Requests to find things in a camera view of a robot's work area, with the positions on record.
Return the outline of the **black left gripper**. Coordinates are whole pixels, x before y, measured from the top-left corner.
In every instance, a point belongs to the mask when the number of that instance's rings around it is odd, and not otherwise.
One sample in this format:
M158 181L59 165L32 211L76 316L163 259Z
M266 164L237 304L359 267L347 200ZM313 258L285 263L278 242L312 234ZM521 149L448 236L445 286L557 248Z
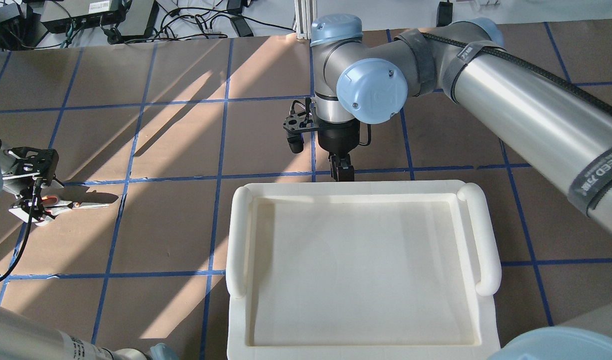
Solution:
M14 159L11 170L6 172L6 180L40 180L41 188L50 188L56 182L60 187L55 173L59 160L57 150L52 148L41 149L33 147L15 147L6 150L6 154Z

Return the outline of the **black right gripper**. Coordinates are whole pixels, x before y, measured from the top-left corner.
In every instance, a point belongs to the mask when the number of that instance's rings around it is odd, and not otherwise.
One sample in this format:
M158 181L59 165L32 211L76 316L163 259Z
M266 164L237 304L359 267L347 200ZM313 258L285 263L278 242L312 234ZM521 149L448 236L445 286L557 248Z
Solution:
M329 153L331 178L335 182L353 182L355 170L351 156L347 155L360 143L360 121L350 120L344 123L323 122L318 129L319 146Z

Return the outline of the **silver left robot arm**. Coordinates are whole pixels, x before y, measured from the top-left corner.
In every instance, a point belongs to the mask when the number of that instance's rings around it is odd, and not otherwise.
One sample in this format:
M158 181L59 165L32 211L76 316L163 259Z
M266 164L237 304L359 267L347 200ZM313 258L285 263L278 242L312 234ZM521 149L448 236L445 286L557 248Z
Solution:
M0 139L0 192L15 196L9 211L27 224L24 239L0 283L14 270L34 223L43 226L57 215L76 208L101 208L102 203L63 201L55 196L41 196L43 189L61 189L55 176L58 153L51 148L10 147ZM146 352L135 348L107 350L63 331L44 326L0 306L0 360L176 360L178 356L166 344L158 343Z

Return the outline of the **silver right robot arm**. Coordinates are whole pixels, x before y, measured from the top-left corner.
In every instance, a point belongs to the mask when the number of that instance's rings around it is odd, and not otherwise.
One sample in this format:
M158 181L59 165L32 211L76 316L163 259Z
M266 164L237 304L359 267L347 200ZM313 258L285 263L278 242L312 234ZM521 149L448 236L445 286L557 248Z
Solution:
M363 44L352 14L323 16L311 30L325 125L383 123L407 98L440 87L612 233L612 106L509 54L495 23L407 30L374 48Z

